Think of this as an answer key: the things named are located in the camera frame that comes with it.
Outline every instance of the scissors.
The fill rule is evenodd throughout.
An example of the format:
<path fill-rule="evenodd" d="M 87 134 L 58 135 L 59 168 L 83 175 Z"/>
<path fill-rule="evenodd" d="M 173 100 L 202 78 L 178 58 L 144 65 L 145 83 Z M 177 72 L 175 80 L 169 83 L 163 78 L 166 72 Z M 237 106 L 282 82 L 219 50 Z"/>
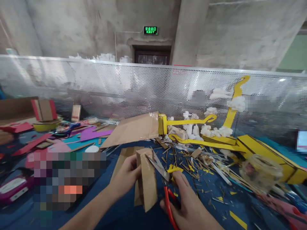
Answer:
<path fill-rule="evenodd" d="M 283 215 L 290 222 L 292 230 L 307 229 L 307 215 L 301 213 L 295 206 L 265 194 L 257 194 L 256 196 L 267 206 Z"/>
<path fill-rule="evenodd" d="M 169 184 L 169 182 L 171 180 L 171 175 L 163 169 L 163 166 L 162 166 L 160 160 L 158 159 L 158 157 L 157 157 L 157 155 L 156 155 L 156 153 L 154 151 L 153 151 L 153 155 L 154 155 L 154 159 L 156 160 L 156 162 L 153 161 L 149 156 L 147 156 L 147 155 L 146 156 L 147 156 L 148 160 L 151 162 L 151 164 L 156 168 L 156 170 L 164 178 L 165 204 L 166 204 L 169 220 L 172 223 L 174 229 L 175 230 L 179 230 L 179 228 L 176 225 L 176 222 L 174 220 L 174 217 L 173 217 L 173 214 L 172 214 L 172 210 L 170 208 L 170 202 L 169 202 L 169 196 L 170 196 L 176 202 L 176 205 L 178 206 L 178 208 L 181 208 L 180 202 L 177 200 L 175 195 L 172 193 L 172 191 L 168 187 L 168 184 Z"/>

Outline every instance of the red cardboard box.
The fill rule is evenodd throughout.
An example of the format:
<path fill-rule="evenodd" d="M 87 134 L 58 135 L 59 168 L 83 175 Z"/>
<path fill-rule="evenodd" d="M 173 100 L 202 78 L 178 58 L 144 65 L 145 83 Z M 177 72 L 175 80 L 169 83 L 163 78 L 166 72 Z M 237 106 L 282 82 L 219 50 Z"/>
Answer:
<path fill-rule="evenodd" d="M 57 119 L 53 100 L 31 100 L 33 110 L 38 121 L 51 121 Z"/>

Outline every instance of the hand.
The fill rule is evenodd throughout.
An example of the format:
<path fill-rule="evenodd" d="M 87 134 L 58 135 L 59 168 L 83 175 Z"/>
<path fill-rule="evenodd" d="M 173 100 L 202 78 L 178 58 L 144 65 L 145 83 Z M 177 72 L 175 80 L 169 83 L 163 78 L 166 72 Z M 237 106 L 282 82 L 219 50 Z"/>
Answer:
<path fill-rule="evenodd" d="M 141 166 L 139 165 L 139 167 L 137 167 L 136 154 L 127 157 L 116 177 L 109 184 L 111 193 L 115 195 L 117 199 L 121 198 L 129 192 L 141 173 Z"/>
<path fill-rule="evenodd" d="M 185 175 L 176 171 L 173 172 L 173 178 L 178 185 L 181 197 L 181 210 L 177 210 L 170 202 L 170 208 L 178 228 L 180 230 L 223 229 L 198 199 Z M 167 213 L 165 200 L 161 200 L 160 206 Z"/>

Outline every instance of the doorway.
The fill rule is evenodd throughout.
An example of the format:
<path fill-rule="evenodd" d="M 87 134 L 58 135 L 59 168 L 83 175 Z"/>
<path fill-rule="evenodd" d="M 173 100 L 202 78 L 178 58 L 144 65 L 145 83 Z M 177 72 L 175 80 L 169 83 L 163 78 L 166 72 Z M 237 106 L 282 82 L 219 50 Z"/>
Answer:
<path fill-rule="evenodd" d="M 171 46 L 134 46 L 134 50 L 135 63 L 169 65 Z"/>

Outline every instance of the concrete pillar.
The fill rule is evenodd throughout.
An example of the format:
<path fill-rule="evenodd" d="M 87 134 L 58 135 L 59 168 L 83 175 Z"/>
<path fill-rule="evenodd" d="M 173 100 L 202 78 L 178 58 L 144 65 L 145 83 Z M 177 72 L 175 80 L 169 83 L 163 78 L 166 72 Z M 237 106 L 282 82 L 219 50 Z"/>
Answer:
<path fill-rule="evenodd" d="M 209 0 L 181 0 L 172 65 L 195 66 Z"/>
<path fill-rule="evenodd" d="M 25 0 L 0 1 L 0 39 L 2 54 L 13 48 L 19 55 L 43 56 Z"/>

